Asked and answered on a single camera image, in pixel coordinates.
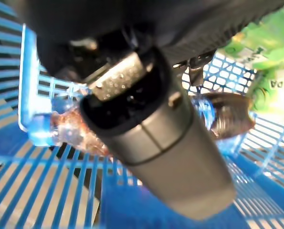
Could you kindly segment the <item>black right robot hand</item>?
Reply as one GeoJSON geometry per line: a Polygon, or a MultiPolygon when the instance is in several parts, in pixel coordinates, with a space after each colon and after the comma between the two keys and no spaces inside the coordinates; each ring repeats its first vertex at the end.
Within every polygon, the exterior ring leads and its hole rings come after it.
{"type": "Polygon", "coordinates": [[[47,72],[91,86],[79,110],[158,199],[194,220],[236,192],[172,67],[205,57],[284,0],[12,0],[47,72]]]}

